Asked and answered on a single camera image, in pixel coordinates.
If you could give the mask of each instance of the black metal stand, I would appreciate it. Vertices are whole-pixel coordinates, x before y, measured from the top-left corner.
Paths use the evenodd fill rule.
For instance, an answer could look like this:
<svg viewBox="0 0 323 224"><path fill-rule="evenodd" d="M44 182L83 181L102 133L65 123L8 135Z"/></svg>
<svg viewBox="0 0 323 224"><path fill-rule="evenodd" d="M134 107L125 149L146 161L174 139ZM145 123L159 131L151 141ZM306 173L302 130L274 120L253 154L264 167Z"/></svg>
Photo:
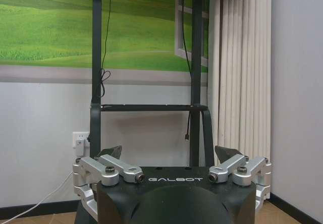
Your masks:
<svg viewBox="0 0 323 224"><path fill-rule="evenodd" d="M191 105L102 105L101 86L101 20L102 0L93 0L92 44L92 104L90 119L90 156L100 152L101 111L178 111L191 113L190 166L199 166L200 113L203 117L206 166L214 165L211 116L207 106L200 105L201 98L201 49L202 49L202 0L193 0L192 13L192 79Z"/></svg>

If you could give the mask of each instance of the white wall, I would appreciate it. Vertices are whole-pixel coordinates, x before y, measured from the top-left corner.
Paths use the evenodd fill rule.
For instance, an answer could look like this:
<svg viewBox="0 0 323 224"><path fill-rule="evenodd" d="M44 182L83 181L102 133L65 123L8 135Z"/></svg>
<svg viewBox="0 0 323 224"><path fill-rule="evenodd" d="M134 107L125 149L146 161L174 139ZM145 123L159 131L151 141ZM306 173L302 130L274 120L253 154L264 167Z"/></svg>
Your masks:
<svg viewBox="0 0 323 224"><path fill-rule="evenodd" d="M273 0L272 192L323 222L323 0Z"/></svg>
<svg viewBox="0 0 323 224"><path fill-rule="evenodd" d="M89 130L90 85L0 83L0 207L33 204L72 171L72 132ZM187 86L107 85L103 103L190 101ZM206 87L202 88L206 103ZM138 165L187 165L187 113L103 113L102 147ZM72 200L72 178L47 202Z"/></svg>

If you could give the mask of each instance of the painted window frame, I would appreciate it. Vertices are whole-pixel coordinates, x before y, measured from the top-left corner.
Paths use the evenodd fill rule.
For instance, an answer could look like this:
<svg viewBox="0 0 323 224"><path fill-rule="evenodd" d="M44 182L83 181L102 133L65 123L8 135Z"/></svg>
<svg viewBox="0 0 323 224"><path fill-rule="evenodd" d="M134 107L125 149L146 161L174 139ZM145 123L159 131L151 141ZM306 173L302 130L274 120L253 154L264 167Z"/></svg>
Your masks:
<svg viewBox="0 0 323 224"><path fill-rule="evenodd" d="M183 45L183 30L182 30L182 0L175 0L175 55L186 59L184 45ZM184 13L192 14L193 10L190 7L184 6ZM202 31L204 32L204 19L208 19L208 13L203 11L202 12L203 24L202 24ZM202 66L208 66L208 58L204 54L204 33L202 33L202 57L201 57L201 64ZM191 61L192 53L187 51L188 60Z"/></svg>

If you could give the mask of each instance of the white cable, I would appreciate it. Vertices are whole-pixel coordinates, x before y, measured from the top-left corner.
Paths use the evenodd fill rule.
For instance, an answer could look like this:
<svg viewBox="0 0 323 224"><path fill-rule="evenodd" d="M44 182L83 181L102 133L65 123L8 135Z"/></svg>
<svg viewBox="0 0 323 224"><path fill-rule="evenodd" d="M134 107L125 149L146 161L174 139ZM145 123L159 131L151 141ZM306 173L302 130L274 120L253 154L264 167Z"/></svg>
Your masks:
<svg viewBox="0 0 323 224"><path fill-rule="evenodd" d="M66 183L66 181L69 179L69 177L72 175L72 173L73 172L70 172L70 174L64 179L64 181L54 190L54 191L52 191L52 192L50 192L48 195L46 195L45 196L45 198L43 198L41 201L39 201L36 205L34 205L33 207L31 207L29 210L26 210L25 212L23 212L23 213L20 213L20 214L18 214L18 215L16 215L16 216L14 216L14 217L12 217L11 219L9 219L9 220L6 220L5 222L3 222L3 223L1 223L1 224L6 224L6 223L8 223L8 222L10 222L10 221L12 221L12 220L14 220L14 219L16 219L16 218L18 218L18 217L20 217L20 216L22 216L22 215L24 215L24 214L26 214L26 213L28 213L28 212L30 212L31 210L33 210L33 209L35 209L37 206L39 206L42 202L44 202L45 201L45 199L47 199L49 196L51 196L53 193L55 193L57 190L59 190L65 183Z"/></svg>

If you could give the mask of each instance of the black cable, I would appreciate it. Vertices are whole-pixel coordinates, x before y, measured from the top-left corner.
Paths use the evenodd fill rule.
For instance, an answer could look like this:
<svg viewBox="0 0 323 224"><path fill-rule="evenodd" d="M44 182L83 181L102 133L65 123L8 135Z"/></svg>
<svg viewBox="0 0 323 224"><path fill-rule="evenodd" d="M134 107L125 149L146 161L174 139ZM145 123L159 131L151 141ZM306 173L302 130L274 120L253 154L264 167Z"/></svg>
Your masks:
<svg viewBox="0 0 323 224"><path fill-rule="evenodd" d="M185 34L184 34L184 1L185 0L182 0L182 35L183 35L183 44L184 44L184 50L185 50L185 55L186 55L187 67L188 67L188 71L190 72L190 76L192 78L192 70L191 70L190 62L188 60L187 48L186 48L186 42L185 42ZM186 141L188 141L190 139L190 135L189 135L190 119L191 119L191 112L188 113L187 128L186 128L186 135L185 135Z"/></svg>
<svg viewBox="0 0 323 224"><path fill-rule="evenodd" d="M190 134L188 133L188 131L190 129L190 119L191 119L191 112L188 113L187 130L186 130L186 135L185 135L185 140L186 141L190 140Z"/></svg>
<svg viewBox="0 0 323 224"><path fill-rule="evenodd" d="M97 95L97 91L100 87L102 87L102 94L98 95L97 97L102 98L105 95L105 87L104 87L104 81L107 80L110 76L111 76L111 71L109 70L105 70L104 69L104 60L105 60L105 56L107 53L107 38L108 38L108 34L109 34L109 24L110 24L110 15L111 15L111 0L109 0L109 14L107 17L107 24L106 24L106 35L105 35L105 42L104 42L104 55L103 55L103 59L102 59L102 63L101 63L101 68L100 68L100 81L99 84L96 87L95 90L95 95Z"/></svg>
<svg viewBox="0 0 323 224"><path fill-rule="evenodd" d="M192 77L192 70L191 70L190 62L189 62L188 56L187 56L187 48L186 48L185 33L184 33L184 0L182 0L182 35L183 35L183 44L184 44L184 50L185 50L185 55L186 55L187 67L188 67L188 71L190 72L190 75Z"/></svg>

